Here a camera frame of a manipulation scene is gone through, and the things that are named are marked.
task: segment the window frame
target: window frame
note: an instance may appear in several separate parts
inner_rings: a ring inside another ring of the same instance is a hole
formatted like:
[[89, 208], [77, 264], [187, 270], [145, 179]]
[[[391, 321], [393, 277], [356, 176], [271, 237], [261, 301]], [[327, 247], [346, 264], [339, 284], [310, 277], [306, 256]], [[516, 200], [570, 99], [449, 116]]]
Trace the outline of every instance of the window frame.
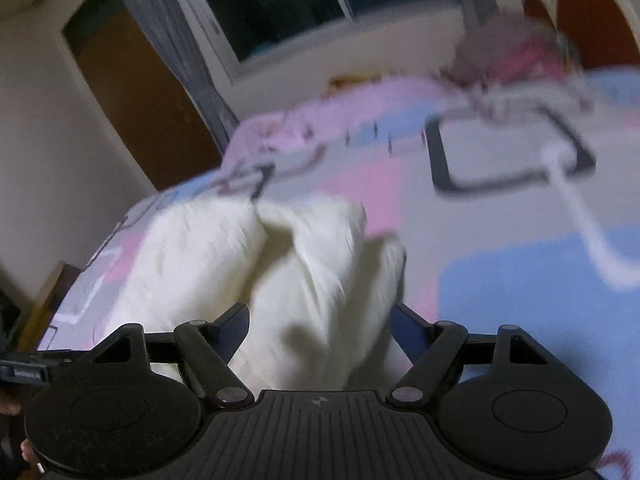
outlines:
[[302, 32], [292, 38], [287, 38], [274, 46], [269, 52], [252, 56], [244, 61], [240, 61], [234, 52], [231, 44], [226, 38], [225, 32], [218, 23], [216, 15], [207, 3], [207, 0], [185, 0], [194, 12], [200, 27], [203, 29], [209, 43], [215, 51], [220, 63], [224, 67], [227, 75], [231, 80], [235, 80], [239, 76], [254, 72], [261, 67], [267, 66], [274, 62], [278, 62], [283, 57], [289, 56], [291, 53], [312, 46], [316, 40], [310, 36], [320, 30], [333, 28], [335, 25], [344, 22], [352, 22], [354, 20], [353, 12], [347, 0], [338, 0], [338, 4], [344, 13], [343, 18], [337, 18], [330, 22], [324, 23], [308, 31]]

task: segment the headboard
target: headboard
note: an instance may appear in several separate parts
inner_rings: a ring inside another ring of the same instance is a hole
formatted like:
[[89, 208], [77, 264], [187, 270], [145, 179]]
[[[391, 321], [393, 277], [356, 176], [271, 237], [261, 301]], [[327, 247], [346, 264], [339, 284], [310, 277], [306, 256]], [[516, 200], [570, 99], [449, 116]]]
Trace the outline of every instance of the headboard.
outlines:
[[[523, 0], [525, 14], [550, 20], [541, 0]], [[578, 47], [585, 69], [640, 65], [640, 48], [616, 0], [558, 0], [558, 30]]]

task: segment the person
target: person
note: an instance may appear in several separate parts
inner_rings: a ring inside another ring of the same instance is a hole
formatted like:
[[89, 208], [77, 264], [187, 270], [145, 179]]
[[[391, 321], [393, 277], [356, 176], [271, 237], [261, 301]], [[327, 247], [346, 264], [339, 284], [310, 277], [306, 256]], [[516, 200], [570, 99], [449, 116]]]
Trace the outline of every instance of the person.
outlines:
[[[15, 416], [20, 413], [21, 406], [20, 402], [15, 400], [9, 393], [4, 390], [0, 390], [0, 414]], [[33, 448], [28, 440], [25, 440], [20, 444], [20, 450], [22, 451], [22, 458], [30, 463], [36, 463], [38, 459], [36, 458], [35, 453], [33, 452]]]

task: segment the mattress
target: mattress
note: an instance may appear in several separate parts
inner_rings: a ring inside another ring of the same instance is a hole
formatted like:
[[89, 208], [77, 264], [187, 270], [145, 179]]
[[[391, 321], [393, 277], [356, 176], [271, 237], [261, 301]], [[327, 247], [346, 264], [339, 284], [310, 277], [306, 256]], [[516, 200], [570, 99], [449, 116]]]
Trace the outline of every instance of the mattress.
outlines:
[[[600, 75], [411, 102], [333, 142], [150, 197], [90, 260], [41, 349], [97, 342], [150, 220], [171, 204], [346, 196], [364, 205], [369, 237], [395, 232], [406, 248], [408, 306], [470, 332], [523, 327], [607, 401], [601, 474], [640, 478], [640, 113], [611, 88]], [[389, 340], [380, 348], [392, 382], [408, 361]]]

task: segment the brown wooden door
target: brown wooden door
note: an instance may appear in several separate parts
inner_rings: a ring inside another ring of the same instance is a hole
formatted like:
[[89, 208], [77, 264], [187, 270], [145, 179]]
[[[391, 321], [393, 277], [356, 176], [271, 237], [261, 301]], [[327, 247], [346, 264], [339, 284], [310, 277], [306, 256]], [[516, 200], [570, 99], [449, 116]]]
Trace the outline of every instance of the brown wooden door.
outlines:
[[182, 85], [119, 7], [76, 49], [102, 110], [158, 190], [217, 167], [221, 155]]

